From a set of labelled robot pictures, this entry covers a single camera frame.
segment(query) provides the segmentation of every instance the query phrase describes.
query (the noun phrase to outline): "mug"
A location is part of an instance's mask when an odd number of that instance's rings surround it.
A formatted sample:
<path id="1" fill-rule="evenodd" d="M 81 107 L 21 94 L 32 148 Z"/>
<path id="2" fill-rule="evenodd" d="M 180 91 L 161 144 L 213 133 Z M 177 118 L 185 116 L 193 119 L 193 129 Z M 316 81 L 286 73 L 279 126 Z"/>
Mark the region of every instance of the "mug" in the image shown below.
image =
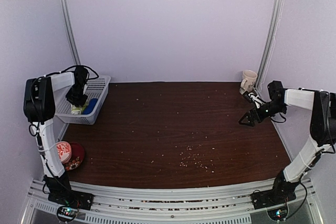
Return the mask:
<path id="1" fill-rule="evenodd" d="M 252 70 L 244 70 L 243 71 L 243 80 L 240 84 L 239 92 L 244 94 L 247 92 L 252 92 L 254 85 L 256 84 L 258 74 L 253 72 Z"/>

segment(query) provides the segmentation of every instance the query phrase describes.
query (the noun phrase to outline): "basket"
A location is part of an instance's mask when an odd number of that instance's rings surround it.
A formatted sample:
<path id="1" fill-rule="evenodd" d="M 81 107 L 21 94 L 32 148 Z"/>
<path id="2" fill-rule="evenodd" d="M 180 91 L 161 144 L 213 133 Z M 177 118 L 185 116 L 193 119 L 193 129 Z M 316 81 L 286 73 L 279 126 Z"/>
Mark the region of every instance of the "basket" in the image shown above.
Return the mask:
<path id="1" fill-rule="evenodd" d="M 89 80 L 88 88 L 85 94 L 88 96 L 88 101 L 92 98 L 97 98 L 97 104 L 90 114 L 87 115 L 72 115 L 71 103 L 65 97 L 66 93 L 71 87 L 66 89 L 62 95 L 61 100 L 56 104 L 55 115 L 59 117 L 64 123 L 77 123 L 77 124 L 94 124 L 101 106 L 109 91 L 110 76 L 100 76 L 98 79 Z"/>

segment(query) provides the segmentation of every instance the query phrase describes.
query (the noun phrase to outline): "white wall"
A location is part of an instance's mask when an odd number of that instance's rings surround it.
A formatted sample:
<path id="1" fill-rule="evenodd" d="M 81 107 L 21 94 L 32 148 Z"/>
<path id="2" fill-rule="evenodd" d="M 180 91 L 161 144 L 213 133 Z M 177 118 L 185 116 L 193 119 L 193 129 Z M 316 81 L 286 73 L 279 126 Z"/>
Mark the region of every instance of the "white wall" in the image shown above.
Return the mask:
<path id="1" fill-rule="evenodd" d="M 281 80 L 286 88 L 304 87 L 336 92 L 336 0 L 285 0 L 276 44 L 263 87 Z M 289 108 L 280 134 L 292 157 L 309 134 L 311 114 Z M 334 190 L 336 155 L 325 155 L 309 175 L 324 211 L 326 223 L 336 223 Z"/>
<path id="2" fill-rule="evenodd" d="M 240 81 L 274 0 L 68 0 L 83 64 L 114 82 Z"/>
<path id="3" fill-rule="evenodd" d="M 72 58 L 59 0 L 0 0 L 0 31 L 0 223 L 13 224 L 32 178 L 43 172 L 23 114 L 25 82 Z"/>

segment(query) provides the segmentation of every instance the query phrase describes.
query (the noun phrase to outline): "wooden tabletop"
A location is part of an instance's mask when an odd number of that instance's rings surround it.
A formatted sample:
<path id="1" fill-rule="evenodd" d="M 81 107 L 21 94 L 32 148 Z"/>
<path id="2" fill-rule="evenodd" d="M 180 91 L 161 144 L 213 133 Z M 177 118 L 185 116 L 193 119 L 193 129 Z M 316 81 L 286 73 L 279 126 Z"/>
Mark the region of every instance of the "wooden tabletop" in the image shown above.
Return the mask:
<path id="1" fill-rule="evenodd" d="M 289 164 L 270 120 L 238 120 L 253 107 L 235 82 L 110 84 L 94 125 L 64 141 L 86 150 L 70 180 L 129 188 L 194 188 L 275 177 Z"/>

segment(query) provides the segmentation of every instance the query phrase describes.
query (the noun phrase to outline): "vertical metal post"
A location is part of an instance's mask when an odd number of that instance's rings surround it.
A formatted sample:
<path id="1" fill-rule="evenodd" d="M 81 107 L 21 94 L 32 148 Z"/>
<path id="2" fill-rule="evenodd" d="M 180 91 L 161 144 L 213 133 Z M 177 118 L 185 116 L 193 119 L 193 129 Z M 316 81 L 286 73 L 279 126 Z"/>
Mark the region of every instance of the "vertical metal post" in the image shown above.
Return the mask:
<path id="1" fill-rule="evenodd" d="M 274 0 L 273 13 L 272 13 L 271 22 L 270 22 L 270 26 L 268 30 L 268 36 L 267 36 L 267 40 L 265 44 L 264 53 L 262 55 L 263 57 L 261 59 L 260 67 L 258 70 L 258 78 L 256 81 L 257 90 L 261 89 L 262 82 L 267 72 L 267 67 L 268 67 L 268 63 L 270 60 L 271 50 L 274 44 L 274 36 L 275 36 L 276 28 L 278 26 L 279 16 L 280 16 L 283 1 L 284 0 Z"/>
<path id="2" fill-rule="evenodd" d="M 74 32 L 72 31 L 72 26 L 70 22 L 67 0 L 60 0 L 60 1 L 62 5 L 63 17 L 64 17 L 64 21 L 66 25 L 67 37 L 68 37 L 72 57 L 73 57 L 75 64 L 80 65 L 80 60 L 79 60 L 78 51 L 77 51 L 75 38 L 74 38 Z"/>

